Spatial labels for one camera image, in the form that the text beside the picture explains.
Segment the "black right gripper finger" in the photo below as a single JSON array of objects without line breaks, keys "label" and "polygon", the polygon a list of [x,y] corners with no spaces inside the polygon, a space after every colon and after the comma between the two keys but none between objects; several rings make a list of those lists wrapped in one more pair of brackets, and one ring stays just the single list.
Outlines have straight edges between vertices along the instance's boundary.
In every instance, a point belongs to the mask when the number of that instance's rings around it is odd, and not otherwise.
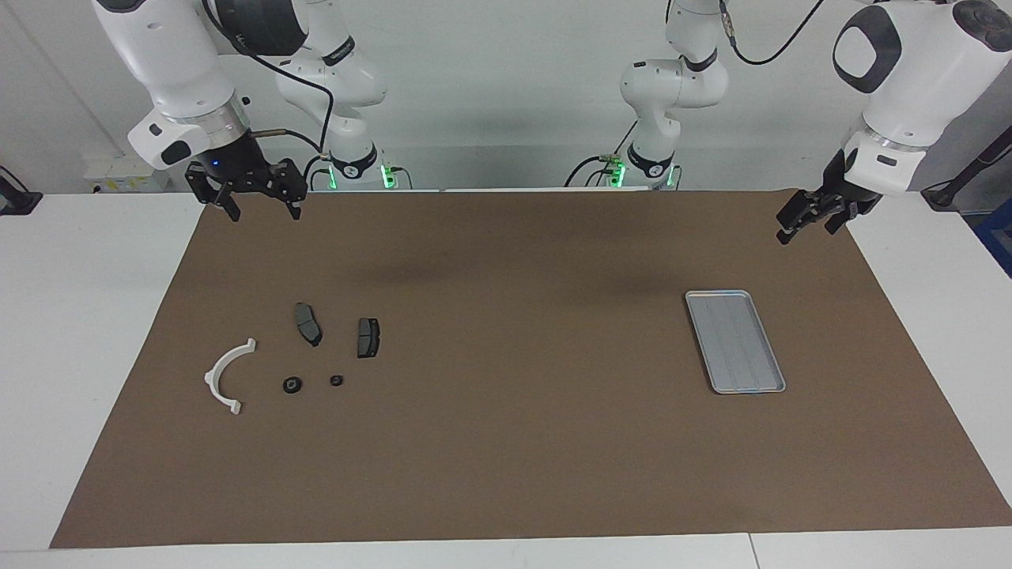
[{"label": "black right gripper finger", "polygon": [[231,180],[217,180],[201,164],[188,164],[185,180],[198,202],[224,210],[232,222],[239,222],[241,209],[232,197]]},{"label": "black right gripper finger", "polygon": [[285,158],[271,165],[271,197],[285,204],[293,220],[301,217],[301,202],[306,199],[306,176],[293,159]]}]

